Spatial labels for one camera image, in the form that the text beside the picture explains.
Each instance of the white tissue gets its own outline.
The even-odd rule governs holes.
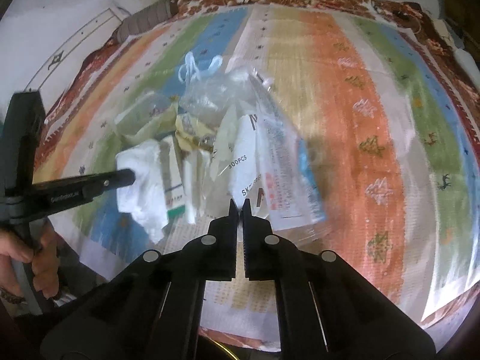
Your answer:
[[[154,139],[121,151],[115,157],[117,169],[131,169],[135,182],[117,189],[119,212],[129,212],[135,222],[143,226],[152,242],[164,237],[169,223],[160,164],[160,144]]]

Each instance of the white wall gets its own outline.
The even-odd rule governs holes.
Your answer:
[[[108,6],[109,0],[13,0],[0,21],[2,119],[11,95],[25,89],[52,53]]]

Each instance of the orange stripe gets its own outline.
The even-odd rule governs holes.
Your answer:
[[[388,123],[375,85],[354,46],[330,14],[302,12],[311,39],[311,64],[321,84],[317,98],[325,119],[325,144],[332,164],[330,192],[324,197],[332,233],[330,247],[393,302],[402,286],[405,207],[403,183]],[[339,64],[348,58],[349,65]],[[373,118],[353,109],[359,100],[376,108]],[[359,145],[378,137],[385,147],[381,157],[361,151]],[[369,185],[386,178],[392,194],[387,204],[366,195]]]
[[[114,87],[138,61],[152,42],[168,31],[170,26],[158,28],[139,39],[118,60],[90,93],[81,110],[65,128],[62,138],[49,159],[35,172],[35,182],[58,179],[69,161],[70,155],[80,138],[85,134],[92,118]]]

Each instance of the human hand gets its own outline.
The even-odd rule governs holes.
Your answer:
[[[54,297],[59,291],[57,239],[50,221],[46,221],[40,238],[42,250],[37,254],[27,247],[11,231],[0,229],[0,287],[13,295],[23,293],[15,277],[11,259],[32,263],[35,290],[42,291],[45,298]]]

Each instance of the bracelet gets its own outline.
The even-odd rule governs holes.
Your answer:
[[[8,292],[5,288],[0,287],[0,298],[5,299],[7,302],[11,304],[20,304],[25,302],[25,298],[21,296],[13,295],[12,293]]]

